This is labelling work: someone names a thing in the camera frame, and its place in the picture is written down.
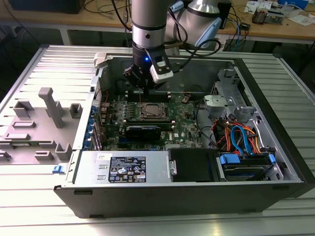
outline white label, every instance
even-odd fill
[[[110,161],[110,158],[113,156],[111,153],[98,153],[97,154],[97,160],[108,160]]]

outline computer case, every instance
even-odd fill
[[[9,0],[14,10],[78,14],[85,0]]]

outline workbench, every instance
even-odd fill
[[[95,54],[117,50],[132,53],[127,48],[53,45],[40,48],[0,104],[0,136],[15,116],[12,108],[18,99],[45,107],[38,98],[42,86],[52,87],[54,98],[64,108],[71,103],[84,106],[89,84],[95,75]],[[181,55],[188,56],[188,53],[181,51]],[[315,95],[283,59],[272,54],[218,52],[213,56],[243,60],[315,174]],[[65,175],[52,174],[54,166],[0,165],[1,235],[315,234],[315,190],[298,199],[280,201],[261,213],[80,219],[52,190],[65,178]]]
[[[312,44],[315,40],[315,24],[302,26],[291,20],[285,19],[282,25],[263,24],[257,25],[252,23],[252,14],[244,14],[245,4],[247,0],[233,0],[236,14],[245,23],[251,24],[247,40],[267,41],[267,42],[282,42],[282,43],[300,43]],[[110,4],[110,0],[99,0],[99,5]],[[117,7],[124,6],[125,1],[119,1]],[[25,27],[30,28],[49,28],[58,29],[61,33],[64,45],[71,45],[69,30],[90,30],[102,32],[125,32],[125,29],[119,22],[117,16],[113,14],[113,19],[101,16],[100,14],[91,13],[82,9],[79,14],[63,14],[52,12],[32,12],[32,11],[14,11],[7,3],[12,14]],[[96,11],[95,4],[88,5],[88,9]],[[104,7],[102,10],[111,10],[112,6]],[[307,11],[314,11],[314,5],[308,5]],[[120,9],[120,15],[123,15],[124,9]],[[6,26],[9,32],[11,27],[20,26],[7,12],[0,1],[0,25]],[[227,21],[224,29],[218,31],[217,38],[224,44],[226,40],[231,39],[236,33],[232,22]]]

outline blue cable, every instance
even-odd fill
[[[246,131],[242,127],[240,127],[238,125],[234,126],[232,128],[232,130],[231,130],[231,141],[232,141],[233,146],[235,146],[235,148],[240,151],[241,155],[244,154],[243,150],[239,146],[237,146],[237,144],[235,142],[234,131],[235,131],[236,128],[239,128],[241,130],[242,134],[243,134],[244,145],[245,145],[246,152],[249,153],[249,154],[252,154],[252,148],[251,148],[251,146],[248,143]]]
[[[233,46],[233,49],[232,49],[232,51],[234,52],[234,51],[235,51],[235,48],[237,48],[238,43],[239,43],[239,41],[240,41],[241,31],[240,31],[240,27],[239,27],[239,25],[237,24],[237,22],[236,22],[235,20],[233,20],[233,19],[231,19],[231,21],[232,21],[234,24],[236,24],[237,32],[238,32],[236,44]]]

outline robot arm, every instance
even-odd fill
[[[164,46],[165,41],[178,40],[175,22],[167,14],[173,3],[174,0],[132,1],[133,63],[124,76],[145,95],[173,77]],[[217,3],[218,0],[194,0],[187,9],[181,3],[173,6],[177,21],[188,33],[187,43],[198,46],[216,35],[221,24]]]

